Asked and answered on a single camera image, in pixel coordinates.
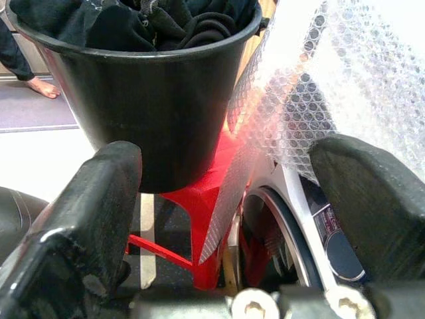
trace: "bubble wrap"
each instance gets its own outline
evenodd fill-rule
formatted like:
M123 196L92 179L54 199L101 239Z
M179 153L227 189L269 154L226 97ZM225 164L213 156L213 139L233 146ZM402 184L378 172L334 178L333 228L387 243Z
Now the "bubble wrap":
M314 141L339 132L425 181L421 1L281 0L235 88L233 134L316 181Z

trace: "bare foot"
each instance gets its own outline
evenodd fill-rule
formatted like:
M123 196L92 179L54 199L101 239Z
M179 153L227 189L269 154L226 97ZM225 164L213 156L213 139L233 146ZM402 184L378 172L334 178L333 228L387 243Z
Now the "bare foot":
M60 91L56 86L51 85L50 83L47 83L46 81L43 81L37 77L27 81L27 84L35 92L38 92L47 98L57 98L60 94Z

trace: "black bucket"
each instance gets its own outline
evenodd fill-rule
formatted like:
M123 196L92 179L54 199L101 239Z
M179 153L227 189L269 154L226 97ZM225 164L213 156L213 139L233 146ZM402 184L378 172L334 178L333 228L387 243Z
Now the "black bucket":
M117 140L141 148L146 193L183 188L209 168L245 42L262 19L257 5L251 23L226 40L129 53L69 45L32 30L9 6L7 14L39 48L95 149Z

